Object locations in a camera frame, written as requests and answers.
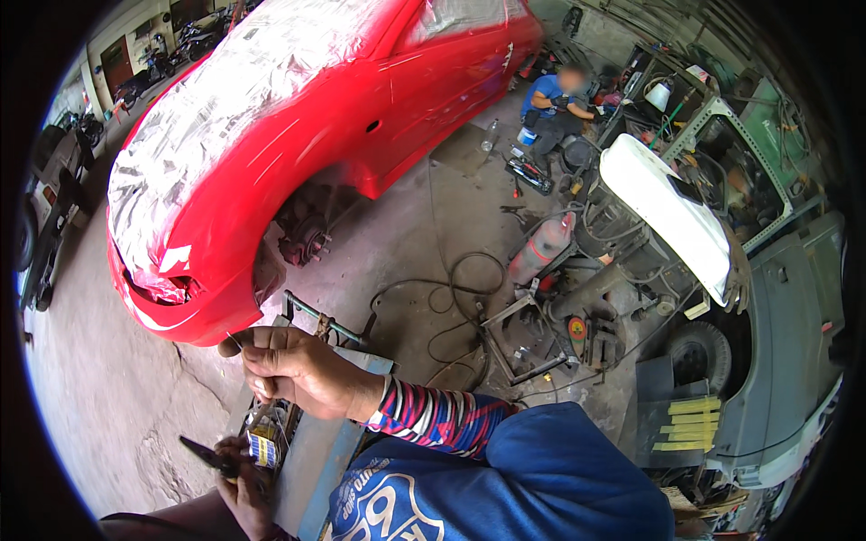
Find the fingernail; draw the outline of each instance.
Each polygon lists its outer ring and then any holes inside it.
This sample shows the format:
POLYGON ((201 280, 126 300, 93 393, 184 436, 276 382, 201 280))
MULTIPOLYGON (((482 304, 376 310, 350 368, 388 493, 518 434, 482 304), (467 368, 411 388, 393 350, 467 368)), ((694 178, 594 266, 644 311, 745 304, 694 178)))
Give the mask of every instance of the fingernail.
POLYGON ((260 347, 245 347, 243 348, 243 358, 253 363, 258 363, 265 357, 266 349, 260 347))

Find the red car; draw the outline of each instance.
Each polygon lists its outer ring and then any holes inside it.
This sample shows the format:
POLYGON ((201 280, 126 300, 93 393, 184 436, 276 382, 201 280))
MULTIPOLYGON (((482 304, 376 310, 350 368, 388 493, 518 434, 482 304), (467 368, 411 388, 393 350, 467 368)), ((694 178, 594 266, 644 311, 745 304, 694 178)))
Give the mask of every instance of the red car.
POLYGON ((114 288, 168 340, 249 326, 282 282, 260 250, 271 221, 286 261, 318 259, 346 193, 382 195, 499 100, 542 39, 524 0, 268 0, 124 143, 108 187, 114 288))

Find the blue bucket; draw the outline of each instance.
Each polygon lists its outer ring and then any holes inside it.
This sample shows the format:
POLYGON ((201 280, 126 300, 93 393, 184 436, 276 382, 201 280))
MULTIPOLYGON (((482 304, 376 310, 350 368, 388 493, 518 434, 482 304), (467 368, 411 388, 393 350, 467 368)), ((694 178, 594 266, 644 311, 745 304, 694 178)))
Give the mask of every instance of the blue bucket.
POLYGON ((532 132, 526 127, 522 127, 520 133, 517 134, 517 142, 521 145, 529 146, 535 142, 535 138, 537 137, 538 135, 536 135, 535 132, 532 132))

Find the doorway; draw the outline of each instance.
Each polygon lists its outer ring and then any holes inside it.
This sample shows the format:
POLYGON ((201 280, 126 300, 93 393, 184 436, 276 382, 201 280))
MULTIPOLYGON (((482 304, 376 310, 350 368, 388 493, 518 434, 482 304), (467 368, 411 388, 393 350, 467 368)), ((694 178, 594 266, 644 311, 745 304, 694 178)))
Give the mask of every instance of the doorway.
POLYGON ((132 77, 132 65, 129 63, 129 51, 126 49, 126 36, 122 35, 118 41, 102 51, 100 58, 102 59, 102 72, 105 74, 108 92, 111 93, 112 100, 114 100, 120 83, 132 77))

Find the blue shirt with logo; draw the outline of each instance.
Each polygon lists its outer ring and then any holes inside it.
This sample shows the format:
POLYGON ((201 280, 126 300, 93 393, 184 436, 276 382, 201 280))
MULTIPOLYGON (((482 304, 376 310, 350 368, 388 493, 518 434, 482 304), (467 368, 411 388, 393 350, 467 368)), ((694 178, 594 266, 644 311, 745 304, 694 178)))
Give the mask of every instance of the blue shirt with logo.
MULTIPOLYGON (((541 111, 540 117, 542 119, 549 119, 554 114, 556 114, 556 107, 550 107, 549 109, 539 109, 538 107, 532 104, 533 96, 536 92, 541 92, 544 94, 545 98, 549 100, 552 98, 558 98, 564 92, 559 88, 559 85, 556 82, 556 75, 542 75, 538 79, 535 80, 533 85, 529 87, 529 92, 527 92, 527 97, 523 100, 523 107, 520 109, 520 116, 527 116, 527 111, 530 109, 535 109, 537 111, 541 111)), ((574 98, 570 97, 568 99, 568 103, 573 103, 574 98)))
POLYGON ((331 494, 333 539, 672 539, 665 496, 576 403, 502 421, 485 461, 388 437, 331 494))

